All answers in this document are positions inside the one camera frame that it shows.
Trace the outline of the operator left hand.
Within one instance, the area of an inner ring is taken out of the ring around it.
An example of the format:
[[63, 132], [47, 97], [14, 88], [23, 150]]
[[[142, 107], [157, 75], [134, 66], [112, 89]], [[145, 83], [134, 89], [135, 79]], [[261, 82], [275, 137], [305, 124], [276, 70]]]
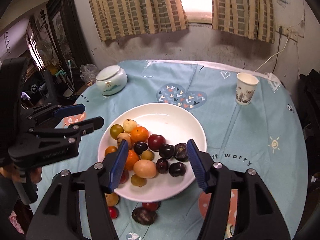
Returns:
[[[3, 166], [0, 168], [1, 175], [5, 178], [11, 179], [15, 182], [22, 182], [22, 178], [16, 169], [16, 167], [13, 164]], [[34, 184], [39, 183], [42, 180], [42, 168], [38, 167], [35, 170], [30, 171], [29, 177], [31, 179], [31, 182]]]

